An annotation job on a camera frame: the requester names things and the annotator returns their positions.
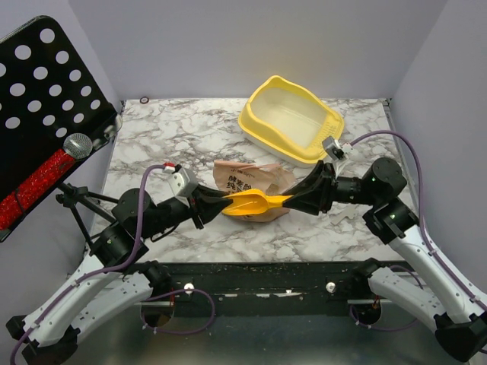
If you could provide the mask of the yellow plastic litter scoop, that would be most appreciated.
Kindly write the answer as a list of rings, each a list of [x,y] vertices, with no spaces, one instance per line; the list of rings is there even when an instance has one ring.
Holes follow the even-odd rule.
[[[228,216],[263,214],[275,208],[282,208],[291,195],[267,195],[259,189],[249,189],[226,195],[232,203],[222,213]]]

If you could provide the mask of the pink cat litter bag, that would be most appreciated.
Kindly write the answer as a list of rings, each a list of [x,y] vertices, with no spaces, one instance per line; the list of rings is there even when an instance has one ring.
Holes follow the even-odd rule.
[[[213,177],[219,190],[227,194],[259,189],[267,195],[281,195],[296,183],[296,177],[279,163],[256,165],[215,160]]]

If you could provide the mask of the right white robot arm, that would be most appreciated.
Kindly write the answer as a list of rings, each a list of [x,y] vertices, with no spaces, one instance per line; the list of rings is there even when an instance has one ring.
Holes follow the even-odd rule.
[[[486,346],[486,294],[467,279],[425,232],[419,217],[399,198],[406,186],[393,159],[375,160],[361,178],[340,177],[319,161],[311,173],[285,191],[284,207],[318,215],[332,204],[368,205],[367,228],[398,253],[428,285],[424,291],[376,259],[360,264],[350,279],[352,293],[372,293],[409,312],[434,332],[454,359],[469,361]]]

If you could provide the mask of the yellow plastic litter box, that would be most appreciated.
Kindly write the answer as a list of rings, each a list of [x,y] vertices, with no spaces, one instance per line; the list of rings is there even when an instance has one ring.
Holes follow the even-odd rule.
[[[273,75],[245,103],[238,125],[254,144],[298,167],[326,157],[322,141],[340,138],[344,119],[305,87]]]

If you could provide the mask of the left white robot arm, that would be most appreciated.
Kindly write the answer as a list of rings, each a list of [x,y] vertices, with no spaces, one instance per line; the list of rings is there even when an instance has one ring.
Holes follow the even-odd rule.
[[[62,364],[99,325],[131,305],[170,295],[173,281],[157,261],[139,262],[153,236],[164,237],[187,220],[201,229],[231,200],[223,192],[197,186],[189,198],[155,204],[138,188],[125,192],[112,210],[114,221],[89,245],[87,255],[67,281],[29,315],[6,324],[28,364]]]

